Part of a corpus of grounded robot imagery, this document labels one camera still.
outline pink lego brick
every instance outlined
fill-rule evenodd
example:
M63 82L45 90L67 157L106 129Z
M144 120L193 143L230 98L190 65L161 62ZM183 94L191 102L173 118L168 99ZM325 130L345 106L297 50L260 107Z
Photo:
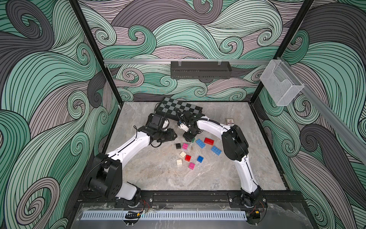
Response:
M187 149L187 148L188 148L188 144L184 143L183 146L182 146L182 149Z
M189 164L188 168L190 168L191 170L193 170L193 169L194 169L194 163L192 163L192 162L191 162L191 163Z

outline wave pattern wallpaper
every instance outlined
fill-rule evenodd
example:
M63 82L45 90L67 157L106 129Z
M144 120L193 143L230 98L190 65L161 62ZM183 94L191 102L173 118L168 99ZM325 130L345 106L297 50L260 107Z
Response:
M272 59L302 0L79 0L104 58ZM265 66L173 80L169 65L109 65L125 101L249 101Z
M68 0L0 1L0 225L65 228L118 110Z
M366 143L366 2L312 7L283 58ZM263 89L255 109L292 189L320 228L366 228L366 166L299 94L277 107Z

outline black metal frame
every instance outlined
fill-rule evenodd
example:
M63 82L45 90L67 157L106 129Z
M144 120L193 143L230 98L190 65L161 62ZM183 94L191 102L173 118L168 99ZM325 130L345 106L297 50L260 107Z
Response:
M106 68L106 66L104 65L104 62L103 62L103 56L102 56L102 53L100 52L99 48L98 48L98 45L93 37L93 34L92 34L92 31L86 21L86 18L81 10L81 7L79 5L79 2L78 0L69 0L70 2L70 5L79 21L79 24L81 26L81 28L83 29L84 33L85 33L85 36L86 36L86 39L88 40L90 46L91 46L91 49L92 51L94 52L94 55L95 57L97 58L97 61L104 73L104 76L107 78L107 81L113 91L113 94L115 95L117 101L118 101L118 104L122 107L122 104L123 104L123 101L118 93L118 90L117 90L117 87L116 85L114 84L113 82L113 78L111 76L111 73L109 72L109 70Z
M276 59L278 56L281 56L285 49L287 48L287 45L290 43L290 41L292 40L292 37L296 34L297 29L299 28L299 26L301 25L302 20L304 19L306 13L308 12L311 4L313 3L314 0L305 0L304 3L302 4L297 16L295 17L295 19L293 20L293 23L288 31L288 33L286 34L284 40L282 41L280 47L278 48L274 59ZM117 87L115 86L114 82L113 82L113 78L109 72L109 70L106 68L106 66L104 65L103 62L103 56L100 52L100 50L98 49L97 43L94 39L94 36L92 35L92 32L90 30L90 27L86 21L86 18L84 16L84 14L82 13L81 7L78 3L77 0L69 0L74 13L76 14L76 17L86 35L86 38L97 58L98 63L101 66L101 69L110 85L110 87L112 88L112 91L114 93L114 96L116 96L116 99L120 105L120 109L117 111L117 114L115 116L115 119L113 121L112 127L110 132L108 133L106 142L103 146L103 151L102 152L106 152L107 147L108 147L108 143L111 139L112 133L114 131L114 128L116 126L117 120L119 118L120 112L122 111L122 106L123 106L123 101L119 96ZM305 209L305 212L307 214L307 217L309 218L313 228L318 229L318 225L316 224L313 215L310 212L309 207L307 206L302 194L300 192L294 192L294 191L288 191L289 187L288 184L285 180L284 177L284 172L283 169L281 167L281 164L278 161L278 158L269 142L269 139L267 138L264 129L262 127L262 124L260 123L259 117L253 107L253 104L255 102L255 100L257 99L259 93L261 92L263 88L263 84L259 83L256 91L254 92L253 96L251 97L250 101L249 101L249 105L250 108L252 110L252 113L257 121L257 124L259 126L259 129L264 137L264 140L269 148L269 151L272 155L272 158L274 160L274 163L282 177L282 180L285 184L285 187L287 189L287 191L264 191L265 196L266 196L266 202L267 203L289 203L289 202L296 202L296 203L301 203L302 206ZM204 203L222 203L222 204L229 204L230 206L233 206L233 203L230 201L230 197L235 196L235 195L241 195L241 191L141 191L141 197L147 201L150 200L150 198L153 200L151 205L154 206L154 208L156 209L161 209L163 207L165 207L165 209L167 208L167 205L169 204L182 204L182 203L188 203L188 204L204 204ZM120 207L125 207L125 204L123 203L123 201L118 201L116 199L113 200L108 200L105 199L103 197L99 197L100 195L98 193L95 193L93 191L82 191L80 193L80 196L78 198L78 201L75 203L74 205L74 209L73 209L73 217L72 219L69 220L68 225L66 226L66 228L70 228L73 222L73 219L75 218L75 215L77 213L77 210L79 209L79 205L83 204L83 203L105 203L105 202L115 202L118 203L117 206Z
M159 209L174 209L177 204L222 204L233 206L232 195L240 195L241 191L141 191L141 198L145 199L150 207ZM314 229L318 229L311 211L306 201L298 191L264 191L266 202L271 204L300 203ZM120 200L108 200L103 198L90 199L95 197L92 191L83 191L73 210L73 219L79 209L80 204L84 203L115 203L116 207L129 208L126 204L119 203ZM252 208L240 208L242 211L252 211ZM73 220L70 220L66 228L70 228Z
M252 111L252 113L253 113L253 116L254 116L254 118L255 118L255 120L256 120L256 122L257 122L257 124L258 124L259 130L260 130L260 131L261 131L261 133L262 133L262 136L263 136L263 138L264 138L264 141L266 142L266 145L267 145L267 147L268 147L268 149L269 149L269 152L270 152L270 154L271 154L271 156L272 156L272 158L273 158L274 164L276 165L277 170L278 170L278 173L279 173L279 174L280 174L280 176L281 176L281 179L282 179L282 181L283 181L283 184L285 185L286 190L290 190L290 187L289 187L289 185L288 185L288 183L287 183L287 181L286 181L286 178L285 178L285 172L283 171L283 168L282 168L282 166L281 166L281 163L280 163L280 161L278 160L278 157L277 157L277 155L276 155L276 153L275 153L275 151L274 151L274 149L273 149L273 147L272 147L272 145L271 145L271 143L270 143L270 141L269 141L269 139L268 139L268 137L267 137L266 132L264 131L264 128L263 128L263 126L262 126L262 124L261 124L261 121L259 120L259 117L258 117L258 115L257 115L257 112L255 111L255 109L254 109L254 107L253 107L253 105L252 105L252 104L249 104L249 107L250 107L250 109L251 109L251 111Z
M117 124L117 121L118 121L118 118L119 118L119 115L121 114L121 111L122 111L122 107L123 107L123 104L120 106L120 108L118 109L117 113L116 113L116 116L113 120L113 123L112 123L112 126L111 126L111 129L108 133L108 136L107 136L107 139L104 143L104 146L103 146L103 149L102 149L102 152L103 154L105 154L107 152L107 148L108 148L108 145L109 145L109 141L111 140L111 137L112 137L112 134L114 132L114 129L116 127L116 124Z
M309 11L313 2L314 2L314 0L304 0L304 3L301 5L298 14L294 18L294 20L290 26L290 29L287 31L285 37L283 38L283 41L281 42L280 46L278 47L277 52L273 57L274 60L277 60L277 57L281 57L283 55L287 46L289 45L292 38L295 36L297 30L299 29L303 19L305 18L305 15ZM258 98L259 93L262 91L262 89L263 89L263 84L262 84L262 82L259 82L258 87L255 89L255 92L249 101L250 104L254 104L255 100Z

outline red wire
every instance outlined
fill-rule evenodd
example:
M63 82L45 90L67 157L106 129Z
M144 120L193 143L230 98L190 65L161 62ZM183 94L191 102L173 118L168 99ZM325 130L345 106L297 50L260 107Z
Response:
M253 210L249 213L249 215L252 213L252 212L254 212L254 210L255 210L255 207L256 207L256 205L254 206L254 208L253 208Z
M146 204L147 204L147 206L149 207L149 209L147 210L147 211L149 211L150 210L150 205L144 200L144 199L142 199Z

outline blue lego brick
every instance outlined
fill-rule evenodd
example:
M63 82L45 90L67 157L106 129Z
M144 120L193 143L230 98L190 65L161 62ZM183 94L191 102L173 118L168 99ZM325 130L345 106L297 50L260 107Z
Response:
M202 161L203 161L203 157L198 156L197 161L198 161L199 163L202 163Z
M220 155L220 154L221 154L221 150L219 150L216 146L213 146L213 147L211 148L211 150L212 150L214 153L216 153L217 155Z
M201 139L197 139L196 143L199 147L201 147L201 149L203 149L206 146L206 144L202 142Z

